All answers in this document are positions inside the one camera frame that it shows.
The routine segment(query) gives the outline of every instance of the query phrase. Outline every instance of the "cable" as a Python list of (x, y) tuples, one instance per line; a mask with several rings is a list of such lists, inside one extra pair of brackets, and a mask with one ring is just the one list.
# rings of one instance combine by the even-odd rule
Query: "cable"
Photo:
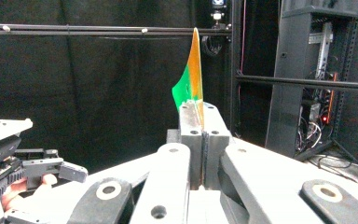
[(325, 170), (326, 172), (328, 172), (328, 173), (330, 173), (330, 174), (339, 175), (339, 176), (344, 177), (344, 178), (346, 178), (346, 179), (349, 179), (349, 180), (351, 180), (351, 181), (353, 181), (353, 182), (355, 182), (355, 183), (358, 183), (355, 179), (350, 178), (350, 177), (348, 177), (347, 175), (344, 175), (344, 174), (342, 174), (341, 172), (339, 172), (339, 171), (337, 171), (337, 170), (335, 170), (335, 169), (333, 169), (333, 168), (329, 168), (329, 169), (332, 170), (332, 171), (334, 171), (335, 173), (334, 173), (334, 172), (331, 172), (331, 171), (329, 171), (329, 170), (327, 170), (327, 169), (325, 169), (325, 168), (323, 168), (320, 164), (313, 163), (311, 160), (308, 160), (308, 161), (310, 162), (310, 164), (312, 164), (312, 165), (318, 167), (318, 168), (321, 169), (321, 170)]
[(236, 126), (236, 131), (237, 132), (234, 132), (235, 135), (238, 137), (238, 138), (241, 138), (241, 84), (239, 83), (238, 84), (238, 120), (237, 120), (237, 124), (235, 125)]
[(302, 144), (303, 144), (303, 139), (302, 139), (302, 134), (301, 134), (301, 131), (300, 130), (298, 130), (298, 136), (299, 136), (299, 143), (298, 143), (298, 148), (297, 148), (297, 150), (298, 151), (301, 151), (302, 150)]
[(315, 147), (316, 144), (318, 144), (319, 141), (320, 141), (321, 138), (322, 138), (322, 130), (321, 130), (321, 128), (319, 127), (319, 125), (317, 125), (316, 123), (310, 122), (310, 124), (315, 125), (316, 129), (319, 129), (319, 137), (318, 137), (318, 139), (316, 140), (316, 142), (312, 145), (312, 147)]
[(332, 140), (333, 140), (333, 142), (336, 144), (336, 146), (339, 147), (339, 149), (341, 149), (342, 151), (344, 151), (344, 152), (351, 158), (351, 160), (355, 161), (355, 162), (358, 164), (358, 160), (357, 160), (356, 158), (354, 158), (354, 157), (352, 156), (352, 154), (351, 154), (347, 149), (345, 149), (344, 146), (342, 146), (336, 139), (332, 139)]
[(332, 156), (328, 156), (328, 155), (314, 155), (314, 157), (321, 157), (318, 160), (318, 163), (322, 163), (322, 160), (324, 160), (324, 159), (329, 159), (329, 160), (333, 160), (333, 161), (347, 161), (349, 163), (346, 166), (335, 166), (335, 165), (330, 165), (330, 164), (324, 163), (324, 166), (332, 167), (332, 168), (347, 169), (347, 168), (351, 167), (352, 165), (358, 165), (356, 163), (353, 163), (353, 161), (348, 161), (348, 160), (344, 160), (344, 159), (340, 159), (340, 158), (336, 158), (336, 157), (332, 157)]
[(246, 29), (246, 0), (243, 1), (243, 30), (242, 30), (242, 57), (241, 72), (243, 72), (243, 62), (245, 61), (245, 29)]

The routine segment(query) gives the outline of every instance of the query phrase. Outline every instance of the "metal rail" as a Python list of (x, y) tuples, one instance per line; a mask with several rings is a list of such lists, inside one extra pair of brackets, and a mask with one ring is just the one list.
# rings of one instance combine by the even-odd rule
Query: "metal rail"
[[(231, 30), (199, 29), (200, 35)], [(0, 24), (0, 35), (193, 35), (193, 28)]]
[(358, 91), (358, 82), (323, 81), (311, 79), (285, 78), (285, 77), (253, 77), (245, 76), (237, 71), (236, 79), (239, 82), (255, 82), (272, 85), (289, 85), (312, 89), (328, 89), (337, 91)]

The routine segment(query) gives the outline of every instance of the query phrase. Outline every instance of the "white plastic part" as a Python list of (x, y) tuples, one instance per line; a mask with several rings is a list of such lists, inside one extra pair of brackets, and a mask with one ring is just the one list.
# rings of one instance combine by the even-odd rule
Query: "white plastic part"
[(0, 140), (14, 134), (20, 135), (22, 131), (32, 128), (32, 126), (33, 123), (30, 119), (0, 119)]
[[(104, 192), (104, 189), (112, 188), (113, 190), (110, 192)], [(111, 200), (116, 198), (121, 192), (121, 186), (117, 181), (110, 181), (108, 183), (101, 184), (101, 186), (97, 189), (97, 197), (101, 200)]]
[(4, 26), (2, 27), (2, 29), (3, 29), (4, 31), (6, 31), (6, 32), (10, 32), (10, 27), (8, 27), (8, 26), (6, 26), (6, 25), (4, 25)]
[[(314, 185), (312, 187), (312, 190), (320, 198), (325, 199), (326, 201), (328, 201), (330, 203), (339, 203), (343, 199), (341, 192), (339, 192), (339, 189), (337, 189), (336, 187), (329, 185), (329, 184)], [(330, 192), (331, 195), (326, 194), (324, 192), (324, 190), (327, 190), (327, 192)]]
[(214, 14), (213, 14), (213, 19), (216, 20), (216, 21), (222, 20), (222, 14), (220, 14), (220, 13), (214, 13)]

